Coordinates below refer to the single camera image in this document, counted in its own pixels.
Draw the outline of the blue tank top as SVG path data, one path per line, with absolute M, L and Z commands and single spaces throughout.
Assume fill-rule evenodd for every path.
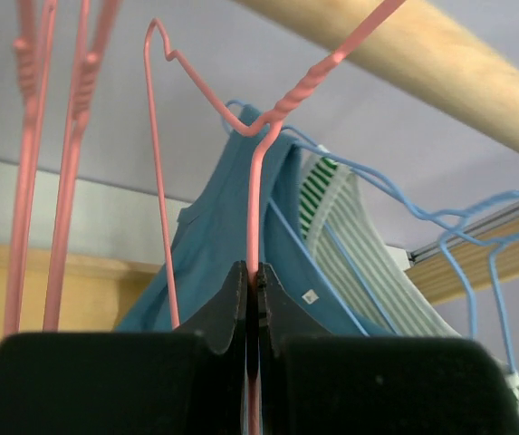
M 207 303 L 232 264 L 246 257 L 250 165 L 264 135 L 232 132 L 202 194 L 179 213 L 171 255 L 181 322 Z

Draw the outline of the pink wire hanger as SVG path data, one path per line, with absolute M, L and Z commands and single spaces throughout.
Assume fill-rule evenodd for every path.
M 24 116 L 7 268 L 5 335 L 15 334 L 19 330 L 35 173 L 43 129 L 57 3 L 45 1 L 40 20 L 36 19 L 34 1 L 19 1 L 17 6 L 21 34 L 14 41 L 14 52 Z

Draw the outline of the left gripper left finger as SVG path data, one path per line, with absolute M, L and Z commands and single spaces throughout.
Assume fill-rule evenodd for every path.
M 245 355 L 247 268 L 234 262 L 219 291 L 174 330 L 200 339 L 213 355 Z

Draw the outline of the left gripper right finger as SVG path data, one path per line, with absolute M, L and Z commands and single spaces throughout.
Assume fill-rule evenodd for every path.
M 259 264 L 256 283 L 262 358 L 277 358 L 285 337 L 331 334 L 285 292 L 271 265 Z

